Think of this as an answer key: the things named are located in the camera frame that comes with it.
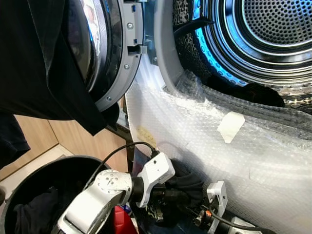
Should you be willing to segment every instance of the blue light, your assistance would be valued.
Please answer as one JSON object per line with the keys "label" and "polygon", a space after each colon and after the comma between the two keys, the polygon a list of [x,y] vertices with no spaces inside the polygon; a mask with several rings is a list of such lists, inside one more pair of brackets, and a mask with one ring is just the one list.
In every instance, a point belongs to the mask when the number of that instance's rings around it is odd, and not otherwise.
{"label": "blue light", "polygon": [[[193,12],[193,20],[198,19],[200,17],[200,0],[194,0],[194,12]],[[228,80],[230,80],[232,83],[240,83],[240,85],[245,85],[246,82],[234,77],[232,74],[230,74],[228,71],[226,71],[220,64],[215,60],[215,58],[212,56],[211,51],[209,50],[203,30],[201,28],[195,30],[196,37],[200,44],[200,49],[202,53],[207,58],[207,61],[209,64],[216,69],[218,74]]]}
{"label": "blue light", "polygon": [[108,7],[107,1],[105,1],[105,5],[106,5],[107,12],[109,12],[109,7]]}
{"label": "blue light", "polygon": [[89,34],[90,34],[90,41],[93,41],[93,36],[92,36],[90,28],[89,28]]}

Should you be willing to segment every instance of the black laundry basket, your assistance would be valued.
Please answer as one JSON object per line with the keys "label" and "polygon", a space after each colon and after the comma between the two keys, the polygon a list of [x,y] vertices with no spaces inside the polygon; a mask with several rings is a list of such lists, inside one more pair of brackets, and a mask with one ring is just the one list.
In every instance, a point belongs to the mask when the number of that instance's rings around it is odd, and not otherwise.
{"label": "black laundry basket", "polygon": [[64,210],[71,200],[81,192],[84,184],[99,166],[100,160],[90,156],[70,156],[50,162],[31,173],[12,193],[0,220],[0,233],[13,234],[16,224],[17,204],[27,204],[50,187],[58,189],[58,196],[64,198]]}

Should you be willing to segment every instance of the metal bracket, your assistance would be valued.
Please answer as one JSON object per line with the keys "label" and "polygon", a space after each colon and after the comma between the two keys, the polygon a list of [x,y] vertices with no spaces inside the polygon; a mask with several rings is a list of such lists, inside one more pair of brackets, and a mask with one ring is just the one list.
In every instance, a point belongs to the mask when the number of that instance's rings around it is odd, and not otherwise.
{"label": "metal bracket", "polygon": [[144,45],[147,46],[147,54],[151,64],[158,65],[154,40],[154,15],[155,0],[142,1],[144,12]]}
{"label": "metal bracket", "polygon": [[148,47],[147,47],[147,45],[139,45],[139,46],[137,46],[137,50],[136,50],[136,52],[137,53],[139,53],[139,54],[147,54],[147,52],[148,52]]}
{"label": "metal bracket", "polygon": [[[213,202],[215,197],[218,199],[219,206],[217,215],[222,217],[225,212],[225,207],[228,204],[224,181],[218,181],[217,183],[210,184],[207,188],[207,196],[210,204]],[[214,234],[218,224],[219,220],[214,219],[207,233]]]}
{"label": "metal bracket", "polygon": [[126,24],[127,46],[137,46],[143,41],[142,8],[141,3],[124,3],[124,23]]}
{"label": "metal bracket", "polygon": [[[254,227],[254,225],[247,223],[238,217],[232,218],[231,222],[238,224],[238,225],[246,226],[246,227]],[[260,231],[258,231],[258,232],[247,231],[247,230],[242,230],[242,229],[230,227],[228,234],[262,234],[262,232],[260,232]]]}
{"label": "metal bracket", "polygon": [[159,153],[157,156],[148,161],[142,171],[137,175],[143,179],[144,193],[142,200],[136,205],[140,208],[146,207],[150,199],[152,188],[156,184],[163,184],[168,179],[175,175],[175,169],[164,153]]}

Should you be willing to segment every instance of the cable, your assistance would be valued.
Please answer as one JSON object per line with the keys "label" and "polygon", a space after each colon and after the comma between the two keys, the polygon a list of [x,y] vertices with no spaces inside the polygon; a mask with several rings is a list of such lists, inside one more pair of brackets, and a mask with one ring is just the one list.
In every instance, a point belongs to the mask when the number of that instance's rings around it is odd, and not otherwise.
{"label": "cable", "polygon": [[208,19],[195,19],[192,21],[188,21],[186,23],[183,23],[181,25],[178,25],[174,28],[174,37],[175,39],[186,35],[198,28],[202,28],[207,26],[208,24],[214,24],[215,22],[210,21]]}
{"label": "cable", "polygon": [[107,162],[107,160],[109,160],[115,153],[117,153],[120,150],[123,150],[125,148],[128,148],[130,146],[133,145],[146,145],[148,147],[150,147],[150,149],[152,150],[152,155],[151,157],[155,157],[156,155],[159,154],[159,151],[157,151],[151,144],[144,142],[144,141],[137,141],[137,142],[133,142],[133,143],[129,143],[126,145],[123,145],[121,147],[119,147],[118,149],[115,149],[114,151],[112,151],[102,162],[101,164],[97,167],[97,169],[93,172],[92,176],[89,178],[88,182],[85,184],[83,190],[85,190],[86,188],[89,187],[89,185],[91,184],[91,182],[93,181],[93,179],[95,178],[95,176],[98,174],[99,170],[102,168],[102,166]]}
{"label": "cable", "polygon": [[229,225],[230,227],[234,227],[234,228],[238,228],[238,229],[241,229],[241,230],[247,230],[247,231],[254,231],[254,232],[262,232],[263,234],[276,234],[275,232],[273,232],[272,230],[270,229],[265,229],[265,228],[260,228],[260,227],[247,227],[247,226],[242,226],[242,225],[238,225],[238,224],[235,224],[235,223],[232,223],[218,215],[216,215],[211,207],[208,208],[210,213],[211,213],[211,216],[217,220],[219,220],[220,222],[224,223],[224,224],[227,224]]}

